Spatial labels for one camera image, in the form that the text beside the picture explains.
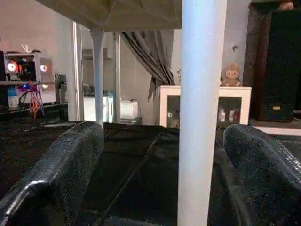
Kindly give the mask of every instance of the cable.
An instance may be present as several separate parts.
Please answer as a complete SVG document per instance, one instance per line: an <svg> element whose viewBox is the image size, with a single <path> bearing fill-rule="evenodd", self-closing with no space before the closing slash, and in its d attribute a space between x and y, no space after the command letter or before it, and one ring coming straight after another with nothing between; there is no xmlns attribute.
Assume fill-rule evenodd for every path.
<svg viewBox="0 0 301 226"><path fill-rule="evenodd" d="M27 97L27 93L28 91L24 92L20 97L19 97L19 106L21 106L21 104L24 103L26 97Z"/></svg>
<svg viewBox="0 0 301 226"><path fill-rule="evenodd" d="M41 95L41 85L39 87L39 96L40 96L40 109L42 111L42 115L45 116L43 101L42 101L42 95Z"/></svg>
<svg viewBox="0 0 301 226"><path fill-rule="evenodd" d="M141 106L140 106L140 103L139 103L139 101L138 100L136 100L136 99L131 99L130 100L131 102L133 102L133 101L137 101L137 103L138 103L138 111L139 111L139 117L141 117L142 118L142 114L141 114Z"/></svg>
<svg viewBox="0 0 301 226"><path fill-rule="evenodd" d="M29 85L31 89L30 112L33 112L33 119L36 119L39 109L41 109L42 114L44 115L41 92L40 89L34 90L34 86L31 80L29 80Z"/></svg>

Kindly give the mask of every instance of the black speaker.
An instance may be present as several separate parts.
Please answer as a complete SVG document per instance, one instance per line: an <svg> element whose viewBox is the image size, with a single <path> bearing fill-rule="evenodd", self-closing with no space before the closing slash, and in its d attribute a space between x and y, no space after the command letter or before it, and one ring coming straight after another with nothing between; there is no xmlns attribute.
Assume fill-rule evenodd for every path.
<svg viewBox="0 0 301 226"><path fill-rule="evenodd" d="M299 76L295 110L301 111L301 71L300 71L300 76Z"/></svg>
<svg viewBox="0 0 301 226"><path fill-rule="evenodd" d="M301 70L301 11L274 11L261 24L251 115L291 121Z"/></svg>

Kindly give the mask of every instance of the white wall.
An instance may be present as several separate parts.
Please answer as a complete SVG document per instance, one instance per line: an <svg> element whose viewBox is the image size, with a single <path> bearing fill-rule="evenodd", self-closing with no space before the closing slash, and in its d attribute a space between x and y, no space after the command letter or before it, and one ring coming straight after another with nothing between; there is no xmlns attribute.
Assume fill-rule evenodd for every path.
<svg viewBox="0 0 301 226"><path fill-rule="evenodd" d="M144 125L153 125L153 100L147 102L151 75L137 61L124 41L120 43L120 84L122 99L136 99L141 106Z"/></svg>
<svg viewBox="0 0 301 226"><path fill-rule="evenodd" d="M87 35L82 36L83 48L91 49L92 40ZM112 37L106 40L113 43ZM115 90L115 67L114 59L104 59L103 61L103 89ZM153 100L147 102L149 87L151 82L151 75L145 68L136 60L130 49L121 40L120 43L120 88L121 98L124 100L135 99L141 106L141 114L144 125L154 124L153 115ZM93 61L83 61L83 80L88 85L93 85Z"/></svg>
<svg viewBox="0 0 301 226"><path fill-rule="evenodd" d="M54 71L67 77L69 119L75 120L71 20L34 0L1 0L0 15L0 50L24 52L27 44L52 59Z"/></svg>
<svg viewBox="0 0 301 226"><path fill-rule="evenodd" d="M236 62L241 68L240 79L243 78L246 35L249 15L249 4L252 0L228 0L222 68L227 67L231 62ZM239 49L233 52L232 47L236 45ZM182 67L182 32L175 30L174 50L172 55L172 72Z"/></svg>

